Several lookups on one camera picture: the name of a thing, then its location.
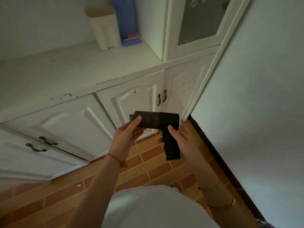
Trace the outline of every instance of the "white toothbrush holder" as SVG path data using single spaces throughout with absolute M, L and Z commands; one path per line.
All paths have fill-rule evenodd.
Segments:
M 116 13 L 111 5 L 102 10 L 87 8 L 86 14 L 100 49 L 108 50 L 121 45 Z

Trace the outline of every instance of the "hand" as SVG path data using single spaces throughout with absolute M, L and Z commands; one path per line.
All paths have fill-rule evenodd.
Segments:
M 134 145 L 135 140 L 139 138 L 146 128 L 137 128 L 142 117 L 138 116 L 132 122 L 128 122 L 119 127 L 115 133 L 109 154 L 114 155 L 120 161 L 125 161 L 129 154 L 130 148 Z
M 179 150 L 189 165 L 199 165 L 206 162 L 188 134 L 176 131 L 171 125 L 168 126 L 168 130 L 177 141 Z

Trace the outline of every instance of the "hair dryer handle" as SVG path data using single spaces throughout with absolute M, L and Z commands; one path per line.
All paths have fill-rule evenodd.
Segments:
M 181 156 L 179 152 L 179 147 L 177 145 L 177 141 L 175 140 L 175 138 L 172 137 L 167 126 L 162 128 L 162 133 L 163 133 L 163 140 L 165 143 L 166 160 L 169 161 L 169 160 L 180 159 Z

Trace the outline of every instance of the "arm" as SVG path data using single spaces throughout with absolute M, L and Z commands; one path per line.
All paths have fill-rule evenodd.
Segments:
M 140 121 L 141 116 L 115 131 L 109 154 L 121 161 L 127 159 L 131 145 L 143 134 L 143 128 L 136 128 Z M 66 228 L 101 227 L 120 168 L 120 162 L 113 157 L 106 156 L 104 158 L 100 170 L 95 175 L 84 199 L 73 213 Z
M 199 187 L 203 191 L 204 198 L 210 206 L 215 222 L 221 228 L 257 228 L 254 218 L 248 212 L 245 212 L 238 203 L 232 206 L 233 196 L 219 182 L 218 176 L 203 158 L 188 134 L 177 132 L 172 126 L 168 126 L 168 129 L 177 141 L 186 163 L 192 168 Z

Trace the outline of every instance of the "black hair dryer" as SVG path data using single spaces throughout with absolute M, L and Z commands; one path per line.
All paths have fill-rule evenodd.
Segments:
M 148 112 L 148 111 L 135 111 L 130 114 L 130 122 L 138 116 L 142 117 L 138 127 L 162 130 L 162 135 L 165 143 L 166 160 L 180 159 L 179 148 L 176 140 L 172 137 L 168 130 L 171 125 L 174 129 L 178 130 L 181 126 L 181 120 L 178 114 L 165 113 L 165 112 Z

